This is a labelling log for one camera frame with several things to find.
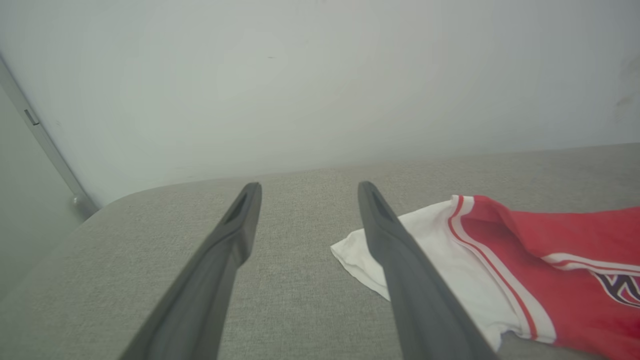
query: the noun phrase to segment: logo on red jersey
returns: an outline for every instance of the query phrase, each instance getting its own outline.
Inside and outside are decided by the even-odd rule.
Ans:
[[[640,308],[638,278],[629,275],[592,274],[600,281],[609,296],[620,304]]]

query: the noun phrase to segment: gray sofa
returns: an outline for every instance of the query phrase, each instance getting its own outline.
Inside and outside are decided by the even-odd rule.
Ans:
[[[1,359],[116,359],[249,181],[263,186],[251,258],[231,297],[220,359],[400,359],[390,303],[329,246],[362,227],[356,186],[398,215],[481,194],[513,209],[640,205],[640,144],[200,181],[126,196],[74,231],[0,304]],[[503,337],[503,359],[593,356]]]

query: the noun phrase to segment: wall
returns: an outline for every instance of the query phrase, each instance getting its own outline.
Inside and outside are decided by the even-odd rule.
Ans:
[[[210,177],[640,141],[636,0],[9,0],[98,203]]]
[[[82,222],[72,197],[0,87],[0,300]]]

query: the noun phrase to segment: red and white garment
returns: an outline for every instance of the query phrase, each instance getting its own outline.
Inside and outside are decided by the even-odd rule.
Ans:
[[[495,350],[511,330],[615,360],[640,358],[640,208],[528,213],[453,196],[399,219]],[[363,230],[331,249],[389,299]]]

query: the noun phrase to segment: red fabric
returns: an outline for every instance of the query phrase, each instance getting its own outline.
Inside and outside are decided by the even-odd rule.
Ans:
[[[640,207],[589,214],[527,213],[476,196],[461,224],[542,305],[556,331],[555,345],[614,360],[640,359],[640,277],[564,271],[554,266],[571,261],[550,264],[542,259],[566,253],[614,263],[601,266],[608,270],[617,269],[616,264],[640,265]],[[617,301],[616,294],[627,304]]]

